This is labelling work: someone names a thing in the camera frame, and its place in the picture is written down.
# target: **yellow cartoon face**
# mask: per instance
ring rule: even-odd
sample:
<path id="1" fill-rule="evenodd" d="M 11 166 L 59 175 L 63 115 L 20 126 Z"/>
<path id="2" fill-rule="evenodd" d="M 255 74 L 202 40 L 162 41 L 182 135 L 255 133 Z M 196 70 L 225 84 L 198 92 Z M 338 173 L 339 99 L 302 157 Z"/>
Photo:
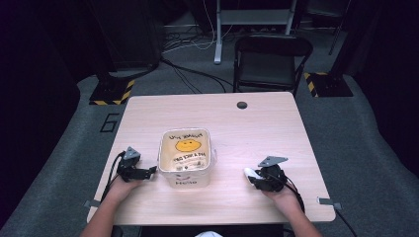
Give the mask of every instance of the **yellow cartoon face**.
<path id="1" fill-rule="evenodd" d="M 186 139 L 178 141 L 176 144 L 176 149 L 182 152 L 190 152 L 195 151 L 196 149 L 201 147 L 201 143 L 194 140 L 194 139 Z"/>

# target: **person's left hand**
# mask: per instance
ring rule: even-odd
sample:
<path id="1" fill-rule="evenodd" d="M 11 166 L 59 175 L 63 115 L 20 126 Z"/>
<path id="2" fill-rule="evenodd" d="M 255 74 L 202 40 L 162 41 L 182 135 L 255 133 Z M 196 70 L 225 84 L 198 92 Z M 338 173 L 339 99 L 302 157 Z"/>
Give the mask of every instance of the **person's left hand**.
<path id="1" fill-rule="evenodd" d="M 125 182 L 121 176 L 117 176 L 112 182 L 111 188 L 105 199 L 120 203 L 126 199 L 129 193 L 138 187 L 141 183 L 142 180 L 132 180 Z"/>

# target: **chair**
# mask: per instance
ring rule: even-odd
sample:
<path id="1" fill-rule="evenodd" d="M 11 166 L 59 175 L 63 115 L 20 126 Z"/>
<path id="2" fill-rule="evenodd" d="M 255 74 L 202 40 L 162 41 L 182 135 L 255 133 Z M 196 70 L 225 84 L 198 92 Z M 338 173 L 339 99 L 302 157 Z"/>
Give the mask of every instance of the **chair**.
<path id="1" fill-rule="evenodd" d="M 240 86 L 293 91 L 296 95 L 304 63 L 313 46 L 296 36 L 253 35 L 238 39 L 234 48 L 233 92 Z M 295 60 L 300 59 L 295 69 Z"/>
<path id="2" fill-rule="evenodd" d="M 336 40 L 342 30 L 343 23 L 346 19 L 351 0 L 305 0 L 306 5 L 303 7 L 303 15 L 311 19 L 319 19 L 333 22 L 337 25 L 333 35 L 332 46 L 329 55 L 333 53 Z"/>

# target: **yellow and black hazard tape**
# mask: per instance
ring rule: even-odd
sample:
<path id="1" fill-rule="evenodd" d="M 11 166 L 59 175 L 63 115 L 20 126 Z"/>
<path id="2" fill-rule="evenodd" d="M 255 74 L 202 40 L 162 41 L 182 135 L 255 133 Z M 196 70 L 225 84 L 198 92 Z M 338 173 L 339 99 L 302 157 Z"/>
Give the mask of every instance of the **yellow and black hazard tape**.
<path id="1" fill-rule="evenodd" d="M 305 81 L 307 82 L 308 90 L 310 91 L 311 96 L 312 97 L 319 97 L 318 94 L 317 94 L 317 91 L 315 90 L 314 83 L 310 78 L 311 74 L 327 75 L 327 73 L 325 73 L 325 72 L 304 73 Z"/>
<path id="2" fill-rule="evenodd" d="M 126 85 L 126 91 L 124 92 L 124 94 L 123 94 L 123 96 L 120 100 L 115 100 L 115 101 L 90 101 L 89 105 L 111 106 L 111 105 L 122 105 L 122 104 L 124 104 L 129 98 L 129 94 L 132 90 L 134 82 L 135 82 L 134 80 L 131 80 L 130 82 L 128 82 L 128 84 Z"/>

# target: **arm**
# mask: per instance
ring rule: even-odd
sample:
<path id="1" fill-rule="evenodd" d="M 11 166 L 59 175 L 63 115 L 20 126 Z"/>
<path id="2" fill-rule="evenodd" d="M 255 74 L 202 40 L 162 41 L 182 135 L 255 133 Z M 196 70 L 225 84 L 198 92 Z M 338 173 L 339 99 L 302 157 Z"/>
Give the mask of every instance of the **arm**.
<path id="1" fill-rule="evenodd" d="M 141 182 L 130 181 L 126 183 L 120 176 L 117 176 L 111 184 L 111 189 L 107 196 L 90 219 L 86 228 L 84 228 L 80 237 L 111 236 L 114 216 L 118 206 L 129 195 L 131 190 L 138 187 Z"/>
<path id="2" fill-rule="evenodd" d="M 274 201 L 275 207 L 290 222 L 296 237 L 321 236 L 320 232 L 318 232 L 304 212 L 302 212 L 295 194 L 289 188 L 284 187 L 278 193 L 266 191 L 262 191 L 262 193 Z"/>

